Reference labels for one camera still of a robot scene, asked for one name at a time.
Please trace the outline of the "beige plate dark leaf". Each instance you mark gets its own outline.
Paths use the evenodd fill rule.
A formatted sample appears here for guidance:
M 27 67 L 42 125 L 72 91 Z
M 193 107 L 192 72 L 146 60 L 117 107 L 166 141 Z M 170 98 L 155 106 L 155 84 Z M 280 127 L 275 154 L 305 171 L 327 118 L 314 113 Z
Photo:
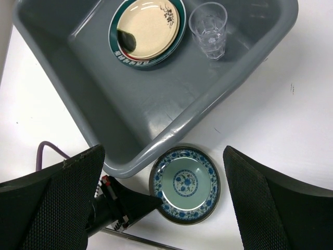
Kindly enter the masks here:
M 171 1 L 133 1 L 120 14 L 118 41 L 130 58 L 148 60 L 171 45 L 179 28 L 179 12 Z

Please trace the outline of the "clear faceted drinking glass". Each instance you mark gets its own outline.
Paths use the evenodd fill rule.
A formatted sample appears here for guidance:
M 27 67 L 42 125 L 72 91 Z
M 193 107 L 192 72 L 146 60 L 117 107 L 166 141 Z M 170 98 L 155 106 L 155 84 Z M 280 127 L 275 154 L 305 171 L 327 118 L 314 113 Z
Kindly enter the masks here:
M 193 39 L 209 60 L 219 60 L 225 54 L 228 13 L 217 2 L 196 7 L 189 16 Z

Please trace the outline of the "white plate green red rim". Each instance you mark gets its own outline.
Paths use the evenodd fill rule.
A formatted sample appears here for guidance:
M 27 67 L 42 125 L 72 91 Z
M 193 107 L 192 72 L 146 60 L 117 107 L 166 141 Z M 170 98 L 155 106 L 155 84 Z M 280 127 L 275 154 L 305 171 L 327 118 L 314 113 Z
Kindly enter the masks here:
M 185 34 L 183 1 L 123 1 L 109 26 L 109 47 L 132 68 L 154 66 L 169 57 Z

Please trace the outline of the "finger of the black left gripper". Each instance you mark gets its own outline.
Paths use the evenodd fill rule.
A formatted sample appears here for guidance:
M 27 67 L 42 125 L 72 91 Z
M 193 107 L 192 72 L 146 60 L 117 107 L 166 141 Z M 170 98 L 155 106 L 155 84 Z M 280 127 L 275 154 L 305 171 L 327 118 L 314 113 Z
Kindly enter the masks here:
M 114 192 L 129 221 L 139 221 L 162 205 L 162 199 L 132 191 L 114 180 Z

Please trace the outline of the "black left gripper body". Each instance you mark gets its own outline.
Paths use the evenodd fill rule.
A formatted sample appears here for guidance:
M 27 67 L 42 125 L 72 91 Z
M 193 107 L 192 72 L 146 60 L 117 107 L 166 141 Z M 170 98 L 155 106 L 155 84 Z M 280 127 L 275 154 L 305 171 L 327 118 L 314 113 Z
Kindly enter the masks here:
M 129 226 L 129 218 L 121 201 L 121 194 L 126 188 L 114 177 L 103 176 L 96 191 L 99 195 L 92 201 L 85 231 L 91 237 L 108 225 L 121 232 Z

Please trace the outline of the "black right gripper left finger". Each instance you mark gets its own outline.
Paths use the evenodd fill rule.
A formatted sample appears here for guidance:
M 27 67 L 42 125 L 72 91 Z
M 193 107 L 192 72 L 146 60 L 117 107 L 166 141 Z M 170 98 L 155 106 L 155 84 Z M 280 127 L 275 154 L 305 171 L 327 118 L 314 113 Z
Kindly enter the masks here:
M 1 249 L 86 249 L 101 145 L 1 183 Z

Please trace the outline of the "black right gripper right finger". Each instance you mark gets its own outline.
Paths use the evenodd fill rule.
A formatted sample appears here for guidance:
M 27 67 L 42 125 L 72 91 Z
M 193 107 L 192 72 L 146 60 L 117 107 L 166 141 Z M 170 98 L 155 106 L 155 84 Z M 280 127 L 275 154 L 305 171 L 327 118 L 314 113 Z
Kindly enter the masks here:
M 332 190 L 289 177 L 231 146 L 223 162 L 244 249 L 332 249 Z

